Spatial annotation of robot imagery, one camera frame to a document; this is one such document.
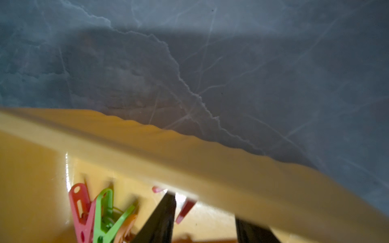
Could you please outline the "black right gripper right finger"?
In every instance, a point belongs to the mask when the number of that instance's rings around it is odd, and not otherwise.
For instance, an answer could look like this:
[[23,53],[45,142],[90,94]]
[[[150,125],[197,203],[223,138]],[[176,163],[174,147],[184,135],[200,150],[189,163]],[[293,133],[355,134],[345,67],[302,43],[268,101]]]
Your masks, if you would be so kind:
[[235,218],[238,243],[280,243],[268,229]]

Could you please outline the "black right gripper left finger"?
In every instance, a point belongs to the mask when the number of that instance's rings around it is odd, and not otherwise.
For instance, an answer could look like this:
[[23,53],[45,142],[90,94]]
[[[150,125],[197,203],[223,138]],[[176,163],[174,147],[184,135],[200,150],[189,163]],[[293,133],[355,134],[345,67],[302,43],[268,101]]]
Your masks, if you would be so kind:
[[175,196],[166,193],[131,243],[171,243],[175,211]]

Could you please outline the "red clothespin placed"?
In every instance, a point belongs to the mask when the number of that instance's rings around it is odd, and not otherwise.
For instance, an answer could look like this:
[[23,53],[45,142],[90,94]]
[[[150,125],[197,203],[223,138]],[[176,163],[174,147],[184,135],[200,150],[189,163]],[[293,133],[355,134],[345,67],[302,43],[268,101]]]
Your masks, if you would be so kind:
[[180,224],[197,201],[179,193],[176,194],[176,199],[178,199],[179,203],[182,203],[181,211],[175,220],[176,224]]

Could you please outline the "green clothespin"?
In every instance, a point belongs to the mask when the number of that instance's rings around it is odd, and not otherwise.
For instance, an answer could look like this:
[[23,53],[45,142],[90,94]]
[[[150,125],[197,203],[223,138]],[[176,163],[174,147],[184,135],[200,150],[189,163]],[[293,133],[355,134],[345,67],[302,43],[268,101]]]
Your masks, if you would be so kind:
[[113,243],[116,234],[125,220],[134,213],[136,205],[132,204],[124,213],[114,220],[113,218],[113,190],[106,188],[95,199],[95,217],[93,242]]

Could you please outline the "yellow plastic storage box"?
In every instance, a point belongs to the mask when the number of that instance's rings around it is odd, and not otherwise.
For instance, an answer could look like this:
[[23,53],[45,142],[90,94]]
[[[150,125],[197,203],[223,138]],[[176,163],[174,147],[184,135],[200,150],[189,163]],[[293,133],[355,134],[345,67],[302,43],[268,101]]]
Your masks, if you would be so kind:
[[175,242],[235,242],[236,217],[283,243],[389,240],[386,215],[311,168],[96,111],[1,109],[1,242],[77,243],[77,183],[112,189],[114,220],[136,203],[136,234],[165,192],[196,200]]

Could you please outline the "orange clothespin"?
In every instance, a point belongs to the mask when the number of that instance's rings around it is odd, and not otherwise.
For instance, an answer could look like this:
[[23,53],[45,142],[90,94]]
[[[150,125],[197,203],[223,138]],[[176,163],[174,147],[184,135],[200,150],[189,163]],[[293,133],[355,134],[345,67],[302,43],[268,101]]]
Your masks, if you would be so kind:
[[129,243],[132,240],[131,230],[137,219],[137,214],[130,215],[121,225],[114,238],[114,243]]

